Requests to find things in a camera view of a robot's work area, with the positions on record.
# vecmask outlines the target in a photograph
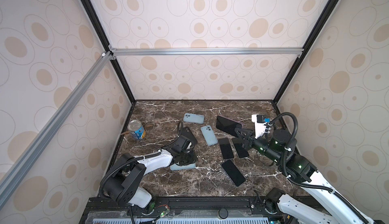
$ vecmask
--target black phone screen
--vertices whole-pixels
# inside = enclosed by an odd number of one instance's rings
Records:
[[[228,140],[228,138],[218,139],[218,141],[220,145],[221,154],[223,155],[223,159],[227,160],[234,158],[234,154],[232,152],[230,141]]]
[[[227,160],[225,163],[221,164],[221,167],[226,171],[228,176],[231,178],[232,182],[238,187],[242,183],[246,181],[244,176],[241,174],[239,169],[235,166],[235,164],[231,160]]]
[[[235,128],[242,128],[242,124],[222,116],[217,116],[216,128],[227,134],[238,137],[238,135],[235,132]]]
[[[239,158],[247,158],[249,157],[249,153],[243,149],[242,147],[242,142],[243,140],[238,139],[238,138],[232,138],[232,144],[234,144],[236,153],[238,154]]]

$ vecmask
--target tin can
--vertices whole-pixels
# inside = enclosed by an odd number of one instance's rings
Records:
[[[136,140],[141,140],[146,135],[146,131],[139,120],[131,121],[127,128]]]

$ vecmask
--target wallpaper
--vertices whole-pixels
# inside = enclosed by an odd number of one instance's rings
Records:
[[[0,211],[0,224],[79,223],[129,112],[111,67],[103,67]]]
[[[117,48],[298,47],[328,0],[93,0]]]
[[[300,152],[353,205],[385,223],[388,15],[389,0],[341,0],[278,103],[298,117]]]
[[[118,56],[135,99],[273,99],[295,54]]]
[[[101,53],[78,0],[0,0],[0,179]]]

